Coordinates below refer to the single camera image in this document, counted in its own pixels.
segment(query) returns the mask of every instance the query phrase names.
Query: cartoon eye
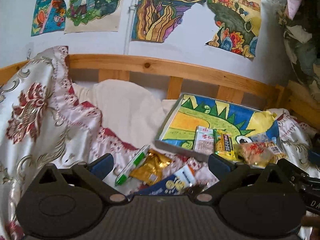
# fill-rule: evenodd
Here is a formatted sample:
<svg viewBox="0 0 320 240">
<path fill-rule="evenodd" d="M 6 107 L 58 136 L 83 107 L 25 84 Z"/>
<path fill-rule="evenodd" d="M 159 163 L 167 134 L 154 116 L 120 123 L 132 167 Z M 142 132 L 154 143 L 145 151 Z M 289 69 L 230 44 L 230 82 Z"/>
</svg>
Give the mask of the cartoon eye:
<svg viewBox="0 0 320 240">
<path fill-rule="evenodd" d="M 252 143 L 252 140 L 246 136 L 239 135 L 236 137 L 237 143 Z"/>
</svg>

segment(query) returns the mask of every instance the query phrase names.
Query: screw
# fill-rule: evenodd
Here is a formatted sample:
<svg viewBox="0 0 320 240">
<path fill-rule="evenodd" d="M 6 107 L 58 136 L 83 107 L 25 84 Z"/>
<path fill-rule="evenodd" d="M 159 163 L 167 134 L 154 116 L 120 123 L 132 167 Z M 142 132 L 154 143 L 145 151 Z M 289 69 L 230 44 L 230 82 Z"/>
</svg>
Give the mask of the screw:
<svg viewBox="0 0 320 240">
<path fill-rule="evenodd" d="M 209 202 L 210 200 L 212 200 L 212 196 L 206 193 L 202 193 L 197 196 L 197 200 L 201 202 Z"/>
<path fill-rule="evenodd" d="M 109 199 L 113 202 L 122 202 L 125 200 L 125 196 L 122 194 L 113 194 L 109 197 Z"/>
</svg>

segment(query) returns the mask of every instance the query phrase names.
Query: drawing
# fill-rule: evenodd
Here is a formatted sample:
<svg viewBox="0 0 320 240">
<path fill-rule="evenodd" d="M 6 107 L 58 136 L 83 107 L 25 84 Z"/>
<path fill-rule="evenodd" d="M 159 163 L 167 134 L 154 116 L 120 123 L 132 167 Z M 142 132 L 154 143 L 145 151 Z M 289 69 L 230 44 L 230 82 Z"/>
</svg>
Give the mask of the drawing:
<svg viewBox="0 0 320 240">
<path fill-rule="evenodd" d="M 261 24 L 261 0 L 208 0 L 219 27 L 206 43 L 245 57 L 255 57 Z"/>
<path fill-rule="evenodd" d="M 70 25 L 74 28 L 70 32 L 78 32 L 83 25 L 102 19 L 107 15 L 113 14 L 119 7 L 120 0 L 70 0 L 70 8 L 67 11 L 67 27 Z M 80 31 L 107 31 L 102 28 L 92 28 L 90 24 Z"/>
<path fill-rule="evenodd" d="M 182 22 L 184 12 L 205 0 L 139 0 L 132 39 L 164 42 Z"/>
<path fill-rule="evenodd" d="M 277 121 L 259 118 L 261 112 L 232 103 L 201 96 L 184 95 L 181 105 L 169 126 L 165 125 L 162 141 L 192 149 L 197 126 L 224 130 L 232 142 L 251 142 L 250 136 L 265 133 L 279 137 Z"/>
<path fill-rule="evenodd" d="M 66 9 L 64 0 L 37 0 L 31 36 L 64 29 Z"/>
</svg>

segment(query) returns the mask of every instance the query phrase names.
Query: wooden bed frame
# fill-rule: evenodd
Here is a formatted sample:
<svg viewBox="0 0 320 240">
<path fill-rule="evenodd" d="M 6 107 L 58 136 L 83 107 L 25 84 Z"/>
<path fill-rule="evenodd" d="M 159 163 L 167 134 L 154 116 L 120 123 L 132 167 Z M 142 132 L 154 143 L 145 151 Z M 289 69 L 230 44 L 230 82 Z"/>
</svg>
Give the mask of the wooden bed frame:
<svg viewBox="0 0 320 240">
<path fill-rule="evenodd" d="M 0 86 L 28 61 L 19 62 L 0 69 Z M 167 99 L 177 99 L 183 79 L 218 85 L 216 98 L 241 104 L 244 93 L 266 100 L 265 109 L 286 108 L 292 115 L 320 129 L 320 104 L 311 98 L 308 91 L 295 82 L 288 87 L 270 86 L 229 72 L 192 65 L 183 62 L 109 54 L 74 54 L 67 57 L 70 69 L 98 69 L 98 82 L 106 79 L 130 80 L 130 72 L 170 76 Z"/>
</svg>

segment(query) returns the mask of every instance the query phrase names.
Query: poster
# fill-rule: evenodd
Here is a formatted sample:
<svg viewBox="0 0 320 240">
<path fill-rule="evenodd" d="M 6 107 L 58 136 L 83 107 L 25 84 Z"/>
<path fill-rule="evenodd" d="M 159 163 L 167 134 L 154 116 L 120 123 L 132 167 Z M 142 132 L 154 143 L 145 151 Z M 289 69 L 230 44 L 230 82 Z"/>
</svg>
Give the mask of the poster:
<svg viewBox="0 0 320 240">
<path fill-rule="evenodd" d="M 139 0 L 132 39 L 164 42 L 182 22 L 183 13 L 206 0 Z"/>
<path fill-rule="evenodd" d="M 63 30 L 66 3 L 64 0 L 37 0 L 32 20 L 31 36 Z"/>
<path fill-rule="evenodd" d="M 255 57 L 261 0 L 208 0 L 208 7 L 215 13 L 219 30 L 206 45 Z"/>
<path fill-rule="evenodd" d="M 118 31 L 122 0 L 70 0 L 65 33 Z"/>
</svg>

